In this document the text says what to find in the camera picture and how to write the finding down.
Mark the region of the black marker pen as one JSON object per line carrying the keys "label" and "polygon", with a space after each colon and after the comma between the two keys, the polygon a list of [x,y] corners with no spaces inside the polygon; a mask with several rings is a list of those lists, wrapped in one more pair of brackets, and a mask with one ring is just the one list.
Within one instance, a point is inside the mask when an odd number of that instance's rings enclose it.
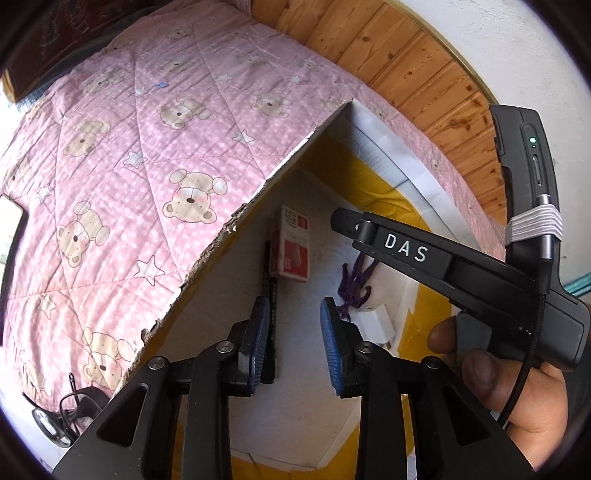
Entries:
{"label": "black marker pen", "polygon": [[269,332],[266,339],[266,356],[263,360],[262,382],[273,384],[276,380],[276,300],[277,300],[277,279],[270,274],[271,266],[271,243],[264,243],[263,254],[263,296],[269,300],[270,322]]}

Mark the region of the purple toy figure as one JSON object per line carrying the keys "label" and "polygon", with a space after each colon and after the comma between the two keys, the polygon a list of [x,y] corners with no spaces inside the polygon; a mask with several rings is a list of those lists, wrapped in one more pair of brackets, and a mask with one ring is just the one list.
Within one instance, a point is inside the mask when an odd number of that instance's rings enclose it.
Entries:
{"label": "purple toy figure", "polygon": [[351,320],[349,309],[360,309],[370,299],[372,286],[368,285],[367,282],[374,274],[380,261],[374,259],[365,268],[363,267],[365,260],[366,254],[360,252],[355,263],[353,263],[352,269],[349,269],[348,264],[342,264],[342,279],[338,288],[338,295],[342,299],[342,304],[337,307],[339,317],[342,319]]}

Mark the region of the red staples box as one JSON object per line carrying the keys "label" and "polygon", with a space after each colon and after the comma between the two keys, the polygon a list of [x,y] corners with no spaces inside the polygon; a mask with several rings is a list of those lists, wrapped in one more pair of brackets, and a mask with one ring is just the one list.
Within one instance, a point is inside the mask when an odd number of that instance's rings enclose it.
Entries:
{"label": "red staples box", "polygon": [[308,282],[310,234],[307,216],[287,205],[280,206],[271,231],[271,275]]}

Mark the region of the white cardboard box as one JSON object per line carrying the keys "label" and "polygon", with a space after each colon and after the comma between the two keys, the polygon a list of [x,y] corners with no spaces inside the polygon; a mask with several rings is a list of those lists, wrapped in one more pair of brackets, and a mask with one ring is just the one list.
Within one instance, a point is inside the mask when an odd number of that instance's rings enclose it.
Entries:
{"label": "white cardboard box", "polygon": [[245,316],[259,288],[270,302],[262,384],[230,403],[238,479],[349,479],[361,403],[341,400],[322,344],[322,299],[331,297],[363,338],[420,360],[426,336],[452,313],[441,294],[378,266],[329,219],[368,211],[491,251],[499,244],[474,195],[447,159],[404,117],[388,125],[367,104],[339,108],[276,174],[273,186],[228,231],[182,223],[172,250],[191,268],[173,289],[128,309],[120,333],[138,357],[199,353]]}

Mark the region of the black eyeglasses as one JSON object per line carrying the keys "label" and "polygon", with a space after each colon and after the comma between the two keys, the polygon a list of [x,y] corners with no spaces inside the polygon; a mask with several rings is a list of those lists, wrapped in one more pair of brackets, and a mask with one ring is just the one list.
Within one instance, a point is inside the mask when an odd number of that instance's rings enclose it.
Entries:
{"label": "black eyeglasses", "polygon": [[63,449],[71,447],[109,401],[97,387],[78,388],[72,373],[68,374],[68,381],[71,391],[59,400],[56,411],[42,408],[23,393],[33,407],[32,417],[37,427],[48,440]]}

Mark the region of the pink bear quilt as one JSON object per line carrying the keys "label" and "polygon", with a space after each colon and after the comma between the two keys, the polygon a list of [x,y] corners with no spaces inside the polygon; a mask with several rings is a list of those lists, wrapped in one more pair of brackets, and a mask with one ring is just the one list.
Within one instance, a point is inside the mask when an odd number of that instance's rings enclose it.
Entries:
{"label": "pink bear quilt", "polygon": [[308,222],[287,251],[311,279],[356,256],[291,179],[496,258],[499,233],[456,168],[493,164],[489,104],[383,1],[175,1],[58,79],[24,116],[1,190],[28,215],[6,360],[54,409],[71,381],[114,393],[162,341],[172,305],[273,186]]}

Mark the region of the smartphone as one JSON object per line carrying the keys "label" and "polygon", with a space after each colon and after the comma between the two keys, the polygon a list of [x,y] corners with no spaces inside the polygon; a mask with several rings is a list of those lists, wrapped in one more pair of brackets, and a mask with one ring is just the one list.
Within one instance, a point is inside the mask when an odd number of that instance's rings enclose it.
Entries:
{"label": "smartphone", "polygon": [[17,248],[20,234],[25,223],[25,211],[7,195],[1,195],[0,201],[0,254],[1,284],[9,269],[11,254]]}

